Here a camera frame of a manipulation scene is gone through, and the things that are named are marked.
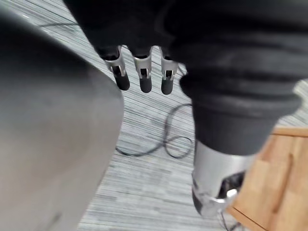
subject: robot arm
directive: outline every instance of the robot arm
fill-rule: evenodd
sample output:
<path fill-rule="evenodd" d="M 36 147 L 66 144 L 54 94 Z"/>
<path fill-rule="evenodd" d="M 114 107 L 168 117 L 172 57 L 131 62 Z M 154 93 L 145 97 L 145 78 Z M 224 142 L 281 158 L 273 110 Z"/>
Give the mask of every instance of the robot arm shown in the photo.
<path fill-rule="evenodd" d="M 120 45 L 131 50 L 145 93 L 152 46 L 162 48 L 164 94 L 177 62 L 185 64 L 180 85 L 195 121 L 194 204 L 202 215 L 224 209 L 278 119 L 300 106 L 293 88 L 308 76 L 307 2 L 64 2 L 120 89 L 129 88 Z"/>

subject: wooden surface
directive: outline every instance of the wooden surface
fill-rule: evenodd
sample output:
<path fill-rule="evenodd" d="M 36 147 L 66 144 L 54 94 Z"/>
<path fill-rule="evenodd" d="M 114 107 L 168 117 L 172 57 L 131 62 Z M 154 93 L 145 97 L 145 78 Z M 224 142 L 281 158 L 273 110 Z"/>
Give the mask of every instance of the wooden surface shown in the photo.
<path fill-rule="evenodd" d="M 308 138 L 289 130 L 271 136 L 229 209 L 253 231 L 308 230 Z"/>
<path fill-rule="evenodd" d="M 308 137 L 308 129 L 278 127 L 273 131 L 273 135 Z"/>
<path fill-rule="evenodd" d="M 59 0 L 1 0 L 21 17 L 36 25 L 75 22 Z M 107 70 L 78 26 L 53 26 L 43 29 L 90 63 Z M 131 82 L 123 92 L 125 115 L 118 146 L 126 151 L 146 151 L 161 139 L 163 122 L 171 108 L 190 100 L 179 87 L 179 72 L 172 94 L 161 93 L 160 53 L 152 52 L 152 83 L 149 94 L 141 92 L 139 78 L 130 52 L 122 49 Z M 308 83 L 302 82 L 296 92 L 306 98 Z M 308 101 L 294 116 L 280 121 L 283 126 L 302 127 L 308 124 Z M 173 121 L 174 134 L 194 138 L 190 108 L 183 108 Z M 187 148 L 183 140 L 171 147 L 175 153 Z M 163 149 L 152 156 L 127 158 L 115 152 L 102 184 L 82 219 L 79 231 L 220 231 L 217 218 L 202 219 L 194 209 L 191 197 L 193 155 L 175 160 Z M 227 216 L 227 223 L 234 220 Z"/>

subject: gray striped carpet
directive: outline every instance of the gray striped carpet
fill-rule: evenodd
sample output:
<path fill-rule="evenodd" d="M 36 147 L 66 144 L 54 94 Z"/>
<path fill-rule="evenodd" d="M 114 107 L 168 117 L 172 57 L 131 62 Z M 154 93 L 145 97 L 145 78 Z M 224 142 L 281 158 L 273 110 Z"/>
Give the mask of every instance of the gray striped carpet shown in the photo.
<path fill-rule="evenodd" d="M 0 0 L 3 5 L 17 12 L 35 25 L 72 23 L 74 18 L 59 0 Z M 80 54 L 109 77 L 103 61 L 94 52 L 78 26 L 51 26 L 44 28 L 49 35 Z M 172 94 L 161 93 L 160 52 L 154 47 L 152 63 L 153 89 L 144 94 L 139 88 L 130 52 L 122 49 L 131 82 L 123 92 L 125 116 L 118 146 L 125 151 L 139 152 L 154 147 L 163 132 L 163 123 L 169 110 L 190 100 L 179 88 L 176 75 Z M 302 82 L 296 91 L 305 99 L 308 83 Z M 293 116 L 285 117 L 280 124 L 306 126 L 308 124 L 308 101 Z M 194 137 L 191 109 L 182 108 L 174 117 L 170 136 Z M 185 140 L 171 144 L 174 154 L 187 149 Z M 163 149 L 151 156 L 128 158 L 115 152 L 103 182 L 99 186 L 79 231 L 219 231 L 224 230 L 218 218 L 201 218 L 191 199 L 191 172 L 193 155 L 172 159 Z M 234 221 L 227 216 L 227 223 Z"/>

